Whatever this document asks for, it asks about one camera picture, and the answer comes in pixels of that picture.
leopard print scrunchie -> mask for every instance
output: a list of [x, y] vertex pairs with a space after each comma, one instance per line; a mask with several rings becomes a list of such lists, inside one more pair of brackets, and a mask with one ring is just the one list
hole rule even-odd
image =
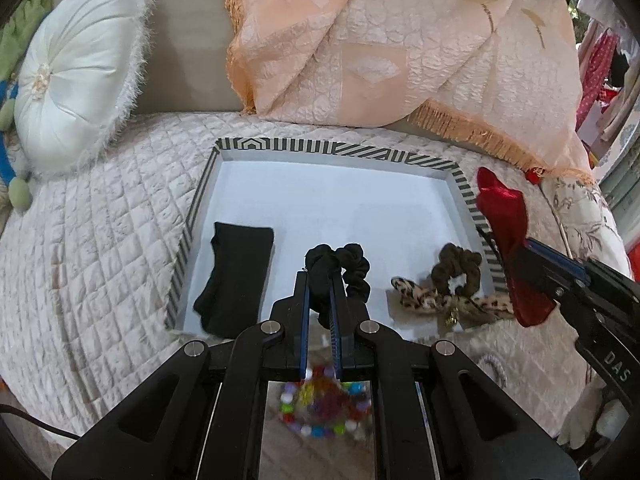
[[457, 295], [441, 295], [434, 289], [422, 288], [405, 278], [391, 279], [391, 285], [400, 295], [400, 303], [416, 314], [445, 316], [447, 325], [459, 320], [479, 326], [499, 319], [513, 319], [513, 306], [508, 294], [492, 294], [485, 298], [470, 299]]

brown scrunchie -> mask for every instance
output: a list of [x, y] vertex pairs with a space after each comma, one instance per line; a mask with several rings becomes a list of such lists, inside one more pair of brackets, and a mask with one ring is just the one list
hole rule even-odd
[[456, 287], [457, 296], [471, 298], [480, 290], [482, 254], [449, 243], [442, 248], [439, 258], [431, 271], [431, 281], [439, 294], [450, 296], [449, 280], [462, 274], [466, 274], [466, 283]]

black cable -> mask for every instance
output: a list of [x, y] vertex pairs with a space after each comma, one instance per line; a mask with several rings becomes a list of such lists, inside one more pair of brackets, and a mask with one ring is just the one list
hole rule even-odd
[[0, 413], [9, 413], [10, 415], [19, 416], [20, 418], [23, 418], [27, 422], [30, 422], [31, 424], [35, 424], [36, 426], [39, 426], [43, 430], [50, 431], [51, 433], [55, 433], [60, 436], [66, 436], [67, 438], [71, 438], [73, 440], [78, 440], [80, 438], [74, 433], [69, 433], [68, 431], [59, 430], [58, 428], [54, 428], [49, 424], [45, 424], [41, 420], [38, 420], [37, 418], [34, 418], [31, 415], [29, 415], [29, 413], [25, 413], [23, 410], [19, 410], [18, 408], [14, 408], [13, 406], [10, 406], [8, 404], [0, 404]]
[[500, 251], [498, 250], [498, 247], [495, 245], [495, 238], [494, 238], [494, 234], [492, 232], [489, 233], [485, 233], [481, 228], [479, 228], [478, 226], [476, 226], [476, 231], [478, 231], [478, 234], [484, 238], [484, 241], [488, 243], [489, 247], [491, 247], [491, 250], [494, 252], [494, 255], [496, 257], [496, 259], [498, 260], [498, 263], [500, 264], [501, 267], [504, 268], [504, 262], [502, 260], [502, 256], [500, 255]]

striped tray border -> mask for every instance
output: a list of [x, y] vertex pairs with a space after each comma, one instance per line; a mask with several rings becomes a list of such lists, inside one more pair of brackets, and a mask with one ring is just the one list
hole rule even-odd
[[[196, 215], [200, 209], [204, 189], [209, 181], [211, 171], [218, 155], [223, 150], [274, 150], [276, 152], [303, 152], [303, 153], [324, 153], [325, 155], [337, 156], [357, 156], [360, 158], [373, 158], [375, 160], [386, 160], [388, 162], [396, 162], [398, 164], [412, 164], [423, 168], [432, 168], [434, 170], [449, 171], [454, 180], [462, 198], [469, 209], [469, 214], [474, 221], [476, 227], [488, 232], [489, 224], [484, 215], [476, 208], [476, 196], [469, 185], [462, 169], [459, 165], [451, 160], [439, 158], [433, 155], [424, 155], [421, 153], [404, 152], [393, 148], [379, 148], [376, 146], [364, 146], [362, 144], [348, 144], [346, 142], [334, 142], [332, 140], [312, 140], [312, 139], [288, 139], [288, 138], [272, 138], [272, 137], [221, 137], [216, 141], [211, 151], [209, 160], [204, 169], [204, 173], [196, 193], [191, 203], [189, 213], [178, 245], [178, 255], [175, 263], [174, 273], [171, 280], [171, 289], [164, 319], [164, 325], [169, 330], [175, 330], [175, 323], [178, 315], [178, 300], [184, 285], [185, 272], [187, 268], [187, 260], [191, 251], [191, 243], [193, 241], [193, 225]], [[507, 292], [504, 271], [500, 263], [496, 259], [494, 252], [488, 243], [481, 238], [484, 257], [489, 264], [491, 277], [494, 282], [496, 292]]]

peach satin blanket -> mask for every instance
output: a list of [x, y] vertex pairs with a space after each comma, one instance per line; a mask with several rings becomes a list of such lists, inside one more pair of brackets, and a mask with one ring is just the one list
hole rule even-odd
[[229, 79], [259, 117], [410, 120], [528, 170], [591, 182], [565, 0], [226, 0]]

